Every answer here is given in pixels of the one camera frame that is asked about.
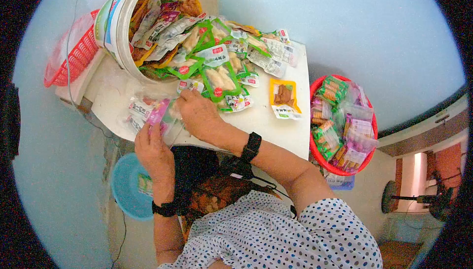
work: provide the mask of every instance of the yellow snack package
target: yellow snack package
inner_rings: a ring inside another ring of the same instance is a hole
[[[301,119],[302,111],[297,106],[296,83],[271,78],[269,81],[269,102],[279,119]]]

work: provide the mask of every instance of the white table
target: white table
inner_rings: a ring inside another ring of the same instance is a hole
[[[222,113],[226,122],[244,130],[258,133],[264,140],[286,148],[301,158],[308,159],[309,132],[310,132],[310,89],[307,69],[307,56],[305,46],[293,42],[299,49],[300,56],[297,67],[287,67],[284,80],[292,80],[297,84],[298,106],[303,118],[300,120],[277,119],[269,104],[269,79],[271,75],[262,69],[260,87],[246,86],[254,100],[251,108],[230,114]],[[177,95],[178,80],[170,83],[143,84],[127,71],[121,70],[110,56],[106,56],[97,68],[91,83],[87,87],[85,97],[93,102],[92,112],[109,130],[117,136],[134,141],[135,134],[123,126],[122,120],[126,117],[128,102],[133,94],[141,89],[158,91]],[[200,147],[216,147],[198,140],[186,130],[175,128],[170,136],[175,145],[196,145]]]

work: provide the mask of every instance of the black wristband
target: black wristband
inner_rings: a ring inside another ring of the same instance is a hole
[[[154,214],[160,214],[165,218],[172,217],[176,214],[177,205],[174,202],[163,203],[160,207],[151,201],[151,208]]]
[[[260,146],[261,146],[261,136],[255,132],[250,134],[248,138],[248,144],[243,147],[243,152],[241,154],[240,159],[244,162],[250,163],[253,158],[258,155]]]

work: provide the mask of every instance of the white shirt with blue dots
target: white shirt with blue dots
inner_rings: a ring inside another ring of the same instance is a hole
[[[158,268],[208,268],[220,259],[236,269],[383,267],[375,239],[341,199],[309,205],[298,221],[290,215],[279,198],[252,190],[196,220],[176,262]]]

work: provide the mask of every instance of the blue container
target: blue container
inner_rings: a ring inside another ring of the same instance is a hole
[[[153,218],[153,198],[138,191],[138,173],[148,175],[139,164],[136,154],[127,154],[115,164],[110,186],[118,206],[124,213],[138,221],[149,221]]]

